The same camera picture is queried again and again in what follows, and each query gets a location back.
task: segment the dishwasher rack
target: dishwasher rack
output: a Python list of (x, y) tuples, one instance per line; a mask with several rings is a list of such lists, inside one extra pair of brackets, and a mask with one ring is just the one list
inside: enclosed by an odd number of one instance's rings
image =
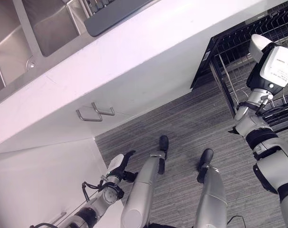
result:
[[(198, 77), (211, 72), (233, 116), (250, 93), (246, 81), (256, 64), (249, 53), (252, 34), (288, 48), (288, 1), (210, 40), (192, 87)], [(262, 116), (275, 132), (288, 129), (288, 85), (266, 105)]]

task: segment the metal cabinet handle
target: metal cabinet handle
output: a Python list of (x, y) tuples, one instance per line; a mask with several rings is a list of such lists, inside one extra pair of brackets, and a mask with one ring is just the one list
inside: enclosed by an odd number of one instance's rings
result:
[(114, 111), (114, 108), (111, 107), (110, 108), (110, 113), (109, 112), (103, 112), (103, 111), (99, 111), (96, 107), (96, 104), (94, 102), (91, 103), (93, 109), (95, 110), (95, 112), (99, 115), (111, 115), (111, 116), (114, 116), (115, 115), (115, 111)]
[(77, 115), (81, 121), (89, 121), (89, 122), (101, 122), (101, 121), (103, 121), (103, 118), (102, 118), (101, 114), (99, 114), (99, 113), (98, 113), (98, 119), (87, 119), (87, 118), (82, 117), (82, 114), (79, 111), (79, 109), (77, 109), (76, 112), (77, 112)]

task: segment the dish rack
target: dish rack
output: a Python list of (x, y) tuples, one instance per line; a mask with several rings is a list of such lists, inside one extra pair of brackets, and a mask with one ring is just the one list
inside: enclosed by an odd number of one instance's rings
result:
[[(198, 77), (211, 72), (233, 116), (250, 94), (246, 81), (256, 64), (249, 53), (252, 34), (288, 48), (288, 1), (210, 40), (192, 87)], [(288, 129), (288, 84), (266, 105), (262, 116), (275, 132)]]

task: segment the sink basin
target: sink basin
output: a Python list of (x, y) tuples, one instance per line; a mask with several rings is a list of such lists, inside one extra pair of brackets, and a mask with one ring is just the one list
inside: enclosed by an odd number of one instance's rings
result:
[(0, 102), (96, 38), (86, 0), (0, 0)]
[(26, 72), (31, 56), (12, 0), (0, 0), (0, 90)]
[(79, 0), (22, 0), (35, 38), (47, 57), (86, 31), (87, 19)]

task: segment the white panel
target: white panel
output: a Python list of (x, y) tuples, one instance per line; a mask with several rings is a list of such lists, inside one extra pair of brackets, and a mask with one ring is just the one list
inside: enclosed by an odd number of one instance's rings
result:
[[(193, 75), (209, 39), (284, 0), (162, 0), (120, 24), (0, 103), (0, 143), (141, 63), (193, 38)], [(165, 65), (169, 70), (175, 64)], [(177, 77), (190, 86), (193, 75)]]
[(92, 139), (0, 154), (0, 228), (26, 228), (69, 214), (85, 201), (82, 182), (98, 183), (105, 172)]

